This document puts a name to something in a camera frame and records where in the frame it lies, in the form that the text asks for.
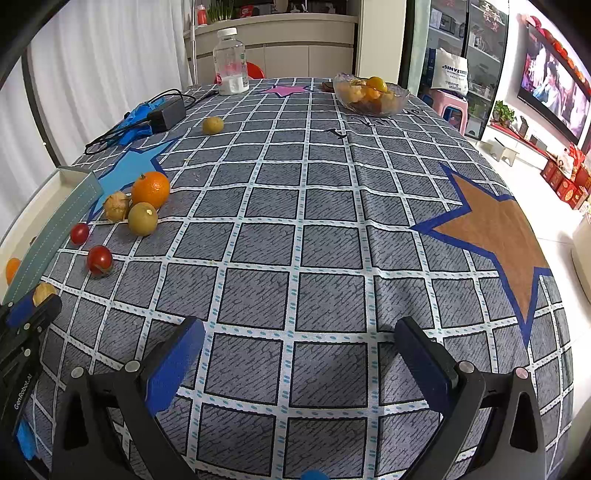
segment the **glass door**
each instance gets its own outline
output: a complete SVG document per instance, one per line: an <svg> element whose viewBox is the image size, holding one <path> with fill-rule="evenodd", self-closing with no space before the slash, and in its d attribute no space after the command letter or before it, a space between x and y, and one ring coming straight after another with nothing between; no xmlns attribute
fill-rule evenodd
<svg viewBox="0 0 591 480"><path fill-rule="evenodd" d="M509 8L506 1L469 1L469 22L464 55L468 59L466 135L481 138L491 114L501 78Z"/></svg>
<svg viewBox="0 0 591 480"><path fill-rule="evenodd" d="M427 52L430 48L443 48L454 55L462 55L466 9L466 0L431 0Z"/></svg>

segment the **white floor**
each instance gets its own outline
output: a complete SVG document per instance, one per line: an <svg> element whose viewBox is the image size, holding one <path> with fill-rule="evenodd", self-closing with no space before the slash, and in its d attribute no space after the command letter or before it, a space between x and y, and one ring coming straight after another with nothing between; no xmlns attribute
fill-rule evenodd
<svg viewBox="0 0 591 480"><path fill-rule="evenodd" d="M563 472L576 457L591 427L591 304L571 258L573 231L583 215L562 202L540 175L540 169L520 160L512 167L483 155L507 186L530 221L554 274L564 304L573 352L573 422Z"/></svg>

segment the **glass bowl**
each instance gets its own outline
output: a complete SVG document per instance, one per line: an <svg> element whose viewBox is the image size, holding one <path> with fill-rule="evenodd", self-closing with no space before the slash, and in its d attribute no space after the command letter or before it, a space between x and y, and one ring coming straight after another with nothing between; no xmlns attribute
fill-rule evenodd
<svg viewBox="0 0 591 480"><path fill-rule="evenodd" d="M338 73L333 79L335 95L349 110L361 115L390 116L400 113L408 103L410 92L394 83L386 83L387 92L365 85L367 79Z"/></svg>

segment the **open box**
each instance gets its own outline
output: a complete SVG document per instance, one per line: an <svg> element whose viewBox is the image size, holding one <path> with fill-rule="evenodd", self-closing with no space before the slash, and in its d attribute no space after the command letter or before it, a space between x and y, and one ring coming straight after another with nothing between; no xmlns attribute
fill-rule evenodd
<svg viewBox="0 0 591 480"><path fill-rule="evenodd" d="M6 275L0 275L2 303L19 300L37 285L72 226L102 193L95 174L89 170L77 167L54 170L13 221L0 244L2 270L10 258L21 260L10 285Z"/></svg>

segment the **white bag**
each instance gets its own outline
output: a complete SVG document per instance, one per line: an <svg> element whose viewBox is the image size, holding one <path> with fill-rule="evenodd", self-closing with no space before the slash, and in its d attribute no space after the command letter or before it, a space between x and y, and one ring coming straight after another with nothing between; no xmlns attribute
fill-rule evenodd
<svg viewBox="0 0 591 480"><path fill-rule="evenodd" d="M461 95L468 93L468 59L438 48L431 88L451 90Z"/></svg>

